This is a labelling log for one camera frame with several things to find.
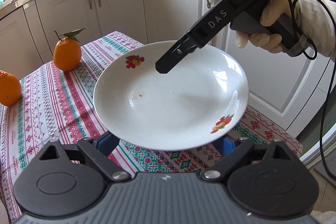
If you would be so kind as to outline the gloved right hand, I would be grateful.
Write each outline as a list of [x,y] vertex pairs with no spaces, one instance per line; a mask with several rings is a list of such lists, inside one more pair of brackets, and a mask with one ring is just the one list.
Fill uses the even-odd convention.
[[[269,27],[275,23],[276,20],[282,15],[291,16],[288,0],[268,0],[268,4],[264,8],[260,23],[264,27]],[[266,34],[255,33],[252,35],[236,31],[236,46],[244,48],[248,43],[255,47],[262,48],[270,53],[280,53],[282,36],[280,34]]]

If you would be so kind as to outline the white sleeved forearm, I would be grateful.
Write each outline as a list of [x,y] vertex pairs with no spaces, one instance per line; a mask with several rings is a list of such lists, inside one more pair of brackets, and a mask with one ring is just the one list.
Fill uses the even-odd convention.
[[323,5],[317,0],[298,0],[295,20],[318,53],[335,61],[335,27]]

